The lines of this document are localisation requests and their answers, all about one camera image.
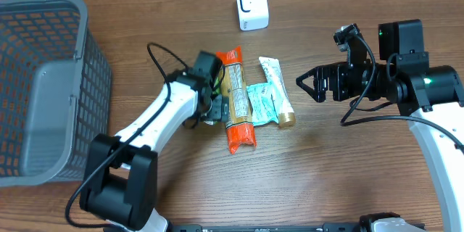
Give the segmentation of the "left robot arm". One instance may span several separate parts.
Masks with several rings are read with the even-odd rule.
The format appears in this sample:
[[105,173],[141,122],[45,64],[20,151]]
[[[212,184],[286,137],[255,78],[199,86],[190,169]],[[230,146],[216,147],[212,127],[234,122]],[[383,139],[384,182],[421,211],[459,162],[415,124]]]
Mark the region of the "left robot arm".
[[193,67],[164,77],[159,96],[115,136],[100,133],[90,144],[84,179],[72,198],[104,220],[105,231],[166,231],[157,213],[158,156],[187,120],[227,122],[228,98],[217,94],[222,61],[200,52]]

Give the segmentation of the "mint green wipes packet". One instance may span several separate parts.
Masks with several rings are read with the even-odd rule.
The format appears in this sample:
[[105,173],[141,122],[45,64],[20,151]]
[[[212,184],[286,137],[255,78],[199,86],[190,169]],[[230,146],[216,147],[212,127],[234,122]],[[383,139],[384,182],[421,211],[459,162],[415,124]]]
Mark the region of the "mint green wipes packet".
[[257,83],[247,86],[246,89],[252,106],[253,125],[261,126],[270,122],[278,124],[271,85],[269,83]]

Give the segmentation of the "white tube with gold cap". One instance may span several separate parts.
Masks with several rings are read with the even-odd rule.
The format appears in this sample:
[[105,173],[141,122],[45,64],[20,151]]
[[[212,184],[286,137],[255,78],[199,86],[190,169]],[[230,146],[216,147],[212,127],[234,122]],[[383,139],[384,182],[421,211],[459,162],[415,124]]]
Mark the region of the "white tube with gold cap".
[[278,125],[281,128],[293,126],[296,123],[296,117],[286,92],[278,59],[259,57],[259,61],[266,80],[273,89],[273,104],[278,116]]

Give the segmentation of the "orange spaghetti packet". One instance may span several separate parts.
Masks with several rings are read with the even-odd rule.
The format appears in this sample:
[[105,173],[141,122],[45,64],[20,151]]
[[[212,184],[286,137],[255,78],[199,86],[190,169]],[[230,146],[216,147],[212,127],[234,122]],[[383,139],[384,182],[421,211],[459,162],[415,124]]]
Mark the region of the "orange spaghetti packet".
[[217,52],[225,70],[218,76],[220,94],[229,99],[229,116],[225,123],[228,138],[228,150],[235,154],[241,145],[257,147],[252,122],[252,108],[247,93],[244,77],[241,47],[227,52]]

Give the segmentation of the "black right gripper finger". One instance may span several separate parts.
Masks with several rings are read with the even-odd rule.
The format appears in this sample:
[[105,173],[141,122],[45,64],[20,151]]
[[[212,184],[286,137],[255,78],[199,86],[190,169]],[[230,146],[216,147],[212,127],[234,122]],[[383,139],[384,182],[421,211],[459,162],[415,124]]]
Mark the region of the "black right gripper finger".
[[311,70],[308,70],[305,72],[303,75],[300,75],[296,79],[296,84],[302,84],[304,79],[307,79],[315,74],[315,68],[312,68]]
[[318,92],[308,86],[307,84],[303,83],[303,80],[296,80],[297,85],[305,91],[309,96],[311,96],[316,102],[318,101]]

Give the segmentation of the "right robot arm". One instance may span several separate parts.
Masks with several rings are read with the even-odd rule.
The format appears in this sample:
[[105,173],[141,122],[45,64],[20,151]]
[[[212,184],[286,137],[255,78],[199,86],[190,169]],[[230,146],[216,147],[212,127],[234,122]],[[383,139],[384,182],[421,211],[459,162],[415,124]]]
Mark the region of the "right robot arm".
[[342,126],[404,120],[428,166],[445,231],[463,230],[463,83],[449,65],[431,67],[419,19],[378,26],[374,56],[356,24],[333,35],[344,62],[312,68],[296,84],[316,102],[350,101]]

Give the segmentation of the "green tea snack packet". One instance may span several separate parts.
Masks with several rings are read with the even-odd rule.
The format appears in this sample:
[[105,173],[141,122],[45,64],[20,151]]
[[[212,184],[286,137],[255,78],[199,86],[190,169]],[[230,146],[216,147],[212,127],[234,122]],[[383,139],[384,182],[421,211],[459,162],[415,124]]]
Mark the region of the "green tea snack packet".
[[[213,95],[219,95],[221,93],[220,91],[220,85],[222,84],[222,81],[223,81],[223,76],[224,76],[224,72],[223,70],[221,70],[219,72],[219,75],[217,76],[217,78],[215,79],[215,84],[213,86],[213,91],[212,91],[212,94]],[[207,125],[215,125],[217,123],[217,121],[213,121],[213,120],[205,120],[204,121],[205,124]]]

